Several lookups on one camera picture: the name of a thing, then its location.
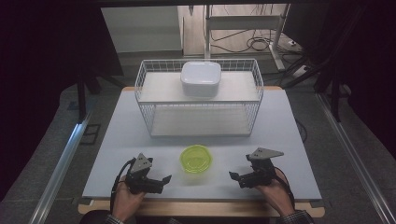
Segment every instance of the white wire basket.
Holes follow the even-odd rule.
[[[221,66],[218,94],[186,96],[180,81],[191,60],[145,60],[135,97],[151,136],[250,136],[262,101],[262,76],[254,59],[210,59]]]

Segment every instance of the metal rail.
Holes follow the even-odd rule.
[[[76,152],[79,141],[84,134],[85,128],[87,127],[91,114],[92,106],[91,108],[88,108],[86,118],[75,126],[72,134],[70,135],[66,147],[64,148],[64,152],[62,153],[62,156],[52,173],[49,183],[47,184],[29,223],[38,224],[45,222],[58,190],[64,181],[64,176],[67,173],[71,161],[73,160],[73,156]]]
[[[382,222],[387,224],[396,223],[395,216],[390,211],[387,200],[383,196],[379,186],[375,183],[373,178],[368,173],[367,168],[364,166],[364,163],[361,160],[358,152],[348,138],[347,133],[343,128],[343,125],[340,122],[337,122],[336,119],[333,117],[330,110],[330,104],[325,94],[318,94],[318,98],[325,114],[327,115],[327,118],[330,121],[330,124],[332,125],[332,128],[334,129],[335,134],[337,135],[338,140],[343,146],[343,149],[347,157],[349,158],[352,167],[358,175],[358,178],[360,179]]]

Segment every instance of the white table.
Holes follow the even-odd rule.
[[[209,148],[213,157],[212,165],[203,174],[186,174],[178,157],[185,147],[195,144]],[[251,173],[250,162],[245,155],[257,147],[285,153],[284,156],[272,158],[272,162],[287,175],[296,202],[321,199],[284,91],[264,91],[250,137],[150,138],[135,101],[134,91],[125,89],[120,95],[82,196],[103,200],[99,201],[102,206],[108,206],[111,187],[121,166],[143,152],[146,157],[154,158],[149,178],[162,179],[172,175],[171,182],[164,186],[162,194],[147,194],[149,201],[200,205],[202,202],[257,202],[262,198],[260,193],[255,189],[240,189],[228,173]],[[319,216],[323,214],[324,209],[321,208]]]

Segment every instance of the white plastic container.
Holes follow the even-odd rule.
[[[221,67],[212,62],[188,62],[180,74],[184,94],[190,97],[215,97],[221,80]]]

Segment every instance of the yellow bowl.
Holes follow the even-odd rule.
[[[207,147],[194,145],[187,147],[180,155],[180,162],[187,173],[198,174],[209,168],[212,163]]]

